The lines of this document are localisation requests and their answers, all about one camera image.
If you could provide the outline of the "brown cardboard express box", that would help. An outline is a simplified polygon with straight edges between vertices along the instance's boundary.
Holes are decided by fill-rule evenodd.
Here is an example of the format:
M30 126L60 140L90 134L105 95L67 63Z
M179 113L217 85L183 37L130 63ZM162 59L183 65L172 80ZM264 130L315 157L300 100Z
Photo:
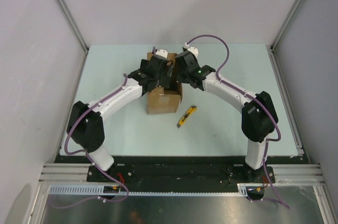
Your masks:
M183 99L182 84L176 79L175 65L176 53L168 53L168 60L174 66L171 84L168 88L158 87L147 94L147 113L150 115L175 113ZM153 52L147 54L147 59L153 56Z

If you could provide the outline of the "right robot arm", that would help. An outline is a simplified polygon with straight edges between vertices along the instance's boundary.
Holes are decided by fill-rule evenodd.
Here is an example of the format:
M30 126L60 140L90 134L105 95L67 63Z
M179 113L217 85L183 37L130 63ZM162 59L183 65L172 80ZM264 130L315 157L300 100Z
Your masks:
M241 130L248 139L242 178L257 182L266 168L268 142L281 140L278 116L269 93L255 94L221 77L214 68L200 66L196 56L185 50L175 58L179 83L211 93L241 114Z

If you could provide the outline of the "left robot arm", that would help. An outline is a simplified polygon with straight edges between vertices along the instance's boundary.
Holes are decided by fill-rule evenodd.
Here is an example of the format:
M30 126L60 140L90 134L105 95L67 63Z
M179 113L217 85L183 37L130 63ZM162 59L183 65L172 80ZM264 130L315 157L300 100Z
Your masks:
M117 175L114 158L104 146L104 122L131 101L150 93L157 87L169 87L174 62L155 54L149 60L142 59L140 68L124 74L119 87L95 101L77 101L67 125L64 151L67 155L84 152L98 167L98 175L104 181L112 181Z

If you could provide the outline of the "yellow utility knife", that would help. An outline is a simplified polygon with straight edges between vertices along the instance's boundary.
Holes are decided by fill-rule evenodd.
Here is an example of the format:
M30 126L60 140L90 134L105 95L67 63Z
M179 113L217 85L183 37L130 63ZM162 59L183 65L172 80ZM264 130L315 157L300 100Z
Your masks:
M185 114L181 117L181 119L179 120L179 122L177 123L177 128L182 127L187 119L197 110L197 106L191 106L186 112Z

